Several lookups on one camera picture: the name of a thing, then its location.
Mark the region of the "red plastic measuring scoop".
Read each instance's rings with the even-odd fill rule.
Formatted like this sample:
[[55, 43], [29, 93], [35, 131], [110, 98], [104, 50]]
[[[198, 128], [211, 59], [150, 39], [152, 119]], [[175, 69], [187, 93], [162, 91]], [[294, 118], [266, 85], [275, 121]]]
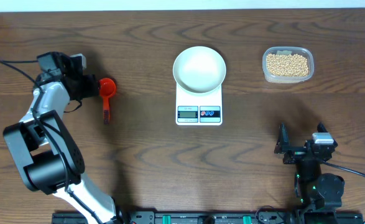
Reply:
[[99, 81], [99, 95], [103, 100], [103, 120], [104, 124], [110, 122], [110, 105], [109, 99], [116, 94], [116, 82], [110, 78], [102, 78]]

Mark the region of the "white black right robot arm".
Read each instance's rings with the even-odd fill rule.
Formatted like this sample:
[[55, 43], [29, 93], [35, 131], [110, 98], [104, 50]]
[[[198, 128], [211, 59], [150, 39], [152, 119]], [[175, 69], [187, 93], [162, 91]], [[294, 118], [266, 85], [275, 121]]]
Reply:
[[321, 171], [321, 163], [332, 158], [338, 146], [324, 125], [303, 146], [292, 146], [285, 124], [279, 126], [274, 152], [284, 156], [284, 164], [296, 167], [295, 193], [301, 206], [286, 215], [287, 223], [338, 224], [336, 209], [342, 206], [344, 179]]

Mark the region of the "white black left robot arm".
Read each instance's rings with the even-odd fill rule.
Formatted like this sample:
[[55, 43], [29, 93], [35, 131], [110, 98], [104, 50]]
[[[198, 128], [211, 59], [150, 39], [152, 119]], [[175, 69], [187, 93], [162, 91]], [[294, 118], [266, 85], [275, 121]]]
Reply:
[[129, 223], [129, 214], [86, 174], [81, 151], [63, 123], [71, 101], [80, 103], [99, 94], [95, 76], [83, 73], [85, 56], [47, 52], [35, 62], [41, 73], [31, 79], [32, 103], [3, 131], [24, 185], [66, 201], [88, 223]]

